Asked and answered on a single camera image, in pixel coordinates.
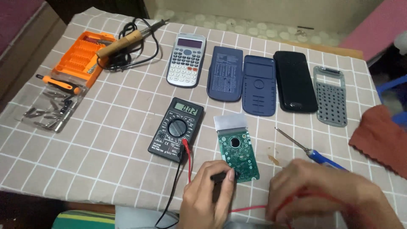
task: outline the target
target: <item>orange screwdriver handle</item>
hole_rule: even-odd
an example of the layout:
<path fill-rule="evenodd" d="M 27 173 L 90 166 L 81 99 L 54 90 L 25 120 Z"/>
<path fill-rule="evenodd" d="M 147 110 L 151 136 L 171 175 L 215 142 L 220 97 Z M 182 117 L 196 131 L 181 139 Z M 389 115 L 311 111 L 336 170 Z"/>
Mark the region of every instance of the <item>orange screwdriver handle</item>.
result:
<path fill-rule="evenodd" d="M 54 78 L 51 78 L 50 76 L 42 76 L 42 75 L 36 75 L 38 79 L 42 79 L 44 83 L 50 84 L 57 89 L 60 89 L 61 91 L 71 94 L 71 95 L 77 95 L 81 91 L 81 89 L 74 83 L 65 81 L 65 80 L 56 80 Z"/>

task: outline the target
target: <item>tiled floor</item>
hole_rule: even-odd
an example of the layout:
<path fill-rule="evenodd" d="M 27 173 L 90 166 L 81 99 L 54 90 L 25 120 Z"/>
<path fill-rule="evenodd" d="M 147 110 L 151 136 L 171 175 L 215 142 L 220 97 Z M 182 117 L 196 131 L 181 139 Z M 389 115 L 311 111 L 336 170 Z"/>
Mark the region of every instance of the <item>tiled floor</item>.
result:
<path fill-rule="evenodd" d="M 171 19 L 171 22 L 175 23 L 239 33 L 278 42 L 291 41 L 337 47 L 340 41 L 347 36 L 345 33 L 300 29 L 282 24 L 256 22 L 216 15 L 174 12 L 167 9 L 158 10 L 154 17 L 155 20 L 168 18 Z"/>

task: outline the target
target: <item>calculator back case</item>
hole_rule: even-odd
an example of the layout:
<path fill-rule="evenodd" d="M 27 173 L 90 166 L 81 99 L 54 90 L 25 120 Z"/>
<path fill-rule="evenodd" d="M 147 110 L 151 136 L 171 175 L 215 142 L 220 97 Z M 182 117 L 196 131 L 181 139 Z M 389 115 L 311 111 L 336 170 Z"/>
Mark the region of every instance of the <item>calculator back case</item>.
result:
<path fill-rule="evenodd" d="M 305 55 L 277 51 L 274 60 L 281 109 L 287 112 L 316 112 L 317 98 Z"/>

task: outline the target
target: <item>table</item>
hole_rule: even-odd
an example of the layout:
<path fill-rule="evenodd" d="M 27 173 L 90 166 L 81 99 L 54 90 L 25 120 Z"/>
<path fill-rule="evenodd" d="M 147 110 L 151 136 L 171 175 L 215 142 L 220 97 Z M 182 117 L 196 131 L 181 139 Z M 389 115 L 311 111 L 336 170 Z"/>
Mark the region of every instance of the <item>table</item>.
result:
<path fill-rule="evenodd" d="M 38 74 L 47 74 L 85 30 L 114 33 L 132 18 L 91 8 L 74 17 L 64 35 L 49 53 Z M 207 37 L 206 55 L 199 85 L 193 89 L 170 86 L 165 79 L 169 55 L 178 32 Z M 280 109 L 272 117 L 246 114 L 260 180 L 239 183 L 232 208 L 267 202 L 269 180 L 281 167 L 277 160 L 307 159 L 305 153 L 273 127 L 285 131 L 305 146 L 315 148 L 348 170 L 377 183 L 400 219 L 407 222 L 407 181 L 388 172 L 348 147 L 361 114 L 380 103 L 366 63 L 319 51 L 224 31 L 170 23 L 156 33 L 161 53 L 152 61 L 124 72 L 102 72 L 78 110 L 60 134 L 43 132 L 14 120 L 24 113 L 44 89 L 30 79 L 0 116 L 0 189 L 61 200 L 106 203 L 148 209 L 163 209 L 173 184 L 176 165 L 147 151 L 172 97 L 204 106 L 205 116 L 193 146 L 193 174 L 204 161 L 221 159 L 213 117 L 243 112 L 241 102 L 224 103 L 206 94 L 208 68 L 214 46 L 242 49 L 244 55 L 273 57 L 278 50 L 304 53 L 310 72 L 314 66 L 340 69 L 345 75 L 348 125 L 336 128 L 317 120 L 315 114 L 293 114 Z M 151 37 L 139 57 L 155 51 Z M 170 209 L 179 209 L 187 173 L 181 172 Z M 264 209 L 235 213 L 233 220 L 264 223 Z M 304 220 L 312 226 L 342 227 L 335 216 Z"/>

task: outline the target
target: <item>black wire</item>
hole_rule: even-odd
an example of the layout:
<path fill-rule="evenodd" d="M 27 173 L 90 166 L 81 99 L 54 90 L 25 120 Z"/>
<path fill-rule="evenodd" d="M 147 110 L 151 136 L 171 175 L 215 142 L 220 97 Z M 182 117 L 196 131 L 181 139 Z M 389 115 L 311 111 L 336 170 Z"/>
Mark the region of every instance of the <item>black wire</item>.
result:
<path fill-rule="evenodd" d="M 173 189 L 171 190 L 171 194 L 170 194 L 170 198 L 168 199 L 167 206 L 165 207 L 164 211 L 162 212 L 161 217 L 157 220 L 157 222 L 154 225 L 154 227 L 157 228 L 157 229 L 168 229 L 168 228 L 174 226 L 175 224 L 177 224 L 179 222 L 179 221 L 177 221 L 174 224 L 172 224 L 171 226 L 163 227 L 163 228 L 157 226 L 157 224 L 160 222 L 160 220 L 164 217 L 165 213 L 168 211 L 168 207 L 170 206 L 171 200 L 174 197 L 175 187 L 177 186 L 177 178 L 178 178 L 178 172 L 179 172 L 180 167 L 181 167 L 181 162 L 179 162 L 179 164 L 178 164 L 177 173 L 175 174 L 175 178 L 174 178 Z"/>
<path fill-rule="evenodd" d="M 148 27 L 151 27 L 150 24 L 145 19 L 143 19 L 143 18 L 140 18 L 140 19 L 143 20 L 144 23 Z M 131 22 L 128 22 L 127 24 L 125 24 L 125 26 L 123 27 L 123 30 L 120 31 L 120 33 L 119 33 L 119 39 L 122 37 L 125 37 L 126 35 L 128 35 L 129 33 L 133 32 L 135 30 L 137 30 L 136 18 L 134 18 Z M 141 40 L 141 46 L 139 48 L 135 48 L 133 50 L 128 50 L 128 48 L 123 48 L 123 49 L 119 50 L 118 52 L 110 55 L 109 60 L 107 61 L 107 64 L 105 67 L 101 66 L 101 64 L 99 63 L 99 60 L 100 60 L 99 57 L 96 60 L 96 63 L 102 69 L 109 70 L 109 71 L 117 71 L 117 70 L 124 71 L 125 69 L 132 67 L 134 65 L 145 63 L 145 62 L 153 59 L 154 57 L 156 57 L 158 54 L 158 51 L 159 51 L 158 41 L 157 41 L 153 31 L 151 31 L 151 37 L 155 41 L 155 45 L 157 47 L 154 55 L 152 55 L 151 57 L 148 57 L 148 58 L 140 60 L 140 61 L 131 62 L 130 54 L 144 49 L 144 42 L 143 42 L 143 40 Z"/>

